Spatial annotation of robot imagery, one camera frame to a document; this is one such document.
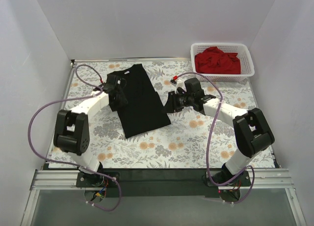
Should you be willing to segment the black t-shirt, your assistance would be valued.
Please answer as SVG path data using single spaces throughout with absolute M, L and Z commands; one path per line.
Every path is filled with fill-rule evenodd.
M 117 110 L 126 138 L 171 124 L 167 114 L 162 111 L 159 94 L 141 64 L 111 72 L 107 76 L 111 75 L 122 79 L 122 91 L 128 101 L 126 106 Z

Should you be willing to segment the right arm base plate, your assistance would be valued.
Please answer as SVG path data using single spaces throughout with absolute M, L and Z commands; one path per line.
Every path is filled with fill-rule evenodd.
M 220 172 L 214 172 L 214 174 L 211 176 L 212 180 L 217 183 L 217 184 L 222 184 L 226 181 L 228 181 L 230 177 L 224 176 L 222 171 Z M 205 172 L 204 175 L 202 175 L 201 177 L 202 182 L 208 186 L 208 187 L 212 187 L 215 186 L 209 179 L 209 175 L 207 172 Z M 227 183 L 225 186 L 227 187 L 249 187 L 251 186 L 251 180 L 249 177 L 249 173 L 247 171 L 244 171 L 243 173 L 241 173 L 236 179 L 232 180 L 231 182 Z

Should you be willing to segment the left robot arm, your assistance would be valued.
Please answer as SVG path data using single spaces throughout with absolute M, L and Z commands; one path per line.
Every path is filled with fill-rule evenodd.
M 108 75 L 102 85 L 96 87 L 91 97 L 84 99 L 70 110 L 60 110 L 56 117 L 53 144 L 68 154 L 84 180 L 92 186 L 101 186 L 104 182 L 102 164 L 89 149 L 89 120 L 109 106 L 116 111 L 128 104 L 123 92 L 127 81 L 118 75 Z

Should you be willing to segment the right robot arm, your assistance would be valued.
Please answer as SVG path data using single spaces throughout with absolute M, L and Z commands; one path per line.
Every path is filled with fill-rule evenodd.
M 215 186 L 236 184 L 255 156 L 275 141 L 263 112 L 258 108 L 238 108 L 224 103 L 222 97 L 205 94 L 197 78 L 181 82 L 175 76 L 170 83 L 175 89 L 168 93 L 163 108 L 165 113 L 176 113 L 185 107 L 192 107 L 205 116 L 213 117 L 214 122 L 222 121 L 233 127 L 237 149 L 223 164 L 221 171 L 208 175 L 208 178 Z

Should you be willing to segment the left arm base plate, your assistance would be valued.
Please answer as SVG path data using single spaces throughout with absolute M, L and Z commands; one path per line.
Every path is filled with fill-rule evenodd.
M 118 172 L 105 172 L 105 177 L 98 174 L 87 174 L 84 172 L 79 172 L 76 181 L 76 187 L 78 188 L 92 188 L 92 187 L 116 187 L 114 181 L 118 181 L 120 174 Z

